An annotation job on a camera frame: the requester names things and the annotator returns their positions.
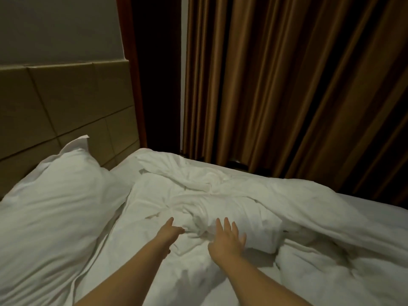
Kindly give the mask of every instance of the curtain fold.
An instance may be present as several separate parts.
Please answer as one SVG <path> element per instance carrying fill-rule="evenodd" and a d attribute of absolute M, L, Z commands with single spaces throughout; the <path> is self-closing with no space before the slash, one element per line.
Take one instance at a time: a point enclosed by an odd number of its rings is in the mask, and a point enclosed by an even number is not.
<path fill-rule="evenodd" d="M 408 0 L 190 0 L 183 153 L 408 201 Z"/>

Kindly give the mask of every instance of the person's left arm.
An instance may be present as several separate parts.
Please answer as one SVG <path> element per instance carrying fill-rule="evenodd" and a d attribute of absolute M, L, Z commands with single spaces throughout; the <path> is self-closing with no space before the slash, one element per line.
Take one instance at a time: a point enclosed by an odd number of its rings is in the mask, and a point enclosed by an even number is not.
<path fill-rule="evenodd" d="M 172 224 L 170 218 L 155 238 L 75 306 L 141 306 L 170 246 L 184 233 L 183 228 Z"/>

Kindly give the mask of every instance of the person's right arm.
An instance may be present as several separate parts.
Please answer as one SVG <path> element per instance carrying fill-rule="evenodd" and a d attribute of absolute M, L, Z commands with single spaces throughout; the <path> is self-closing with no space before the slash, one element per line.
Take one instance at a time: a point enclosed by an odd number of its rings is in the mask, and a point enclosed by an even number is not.
<path fill-rule="evenodd" d="M 228 218 L 224 228 L 217 219 L 217 231 L 214 242 L 208 245 L 208 251 L 215 263 L 226 273 L 242 306 L 310 306 L 300 296 L 280 285 L 245 260 L 241 253 L 246 236 L 238 238 L 235 222 L 231 225 Z"/>

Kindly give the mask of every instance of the tiled wall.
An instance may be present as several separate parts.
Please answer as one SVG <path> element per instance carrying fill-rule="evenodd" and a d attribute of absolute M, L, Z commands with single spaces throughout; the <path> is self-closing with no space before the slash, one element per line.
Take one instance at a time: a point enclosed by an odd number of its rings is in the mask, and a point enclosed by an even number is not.
<path fill-rule="evenodd" d="M 84 134 L 107 169 L 139 148 L 127 60 L 0 68 L 0 195 Z"/>

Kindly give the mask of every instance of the pillowcase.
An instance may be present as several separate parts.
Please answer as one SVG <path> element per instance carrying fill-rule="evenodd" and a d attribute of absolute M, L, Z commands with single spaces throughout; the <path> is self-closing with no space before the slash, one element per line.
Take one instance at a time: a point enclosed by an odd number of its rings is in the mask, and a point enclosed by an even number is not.
<path fill-rule="evenodd" d="M 0 202 L 0 304 L 63 305 L 129 185 L 88 153 L 88 136 L 42 161 Z"/>

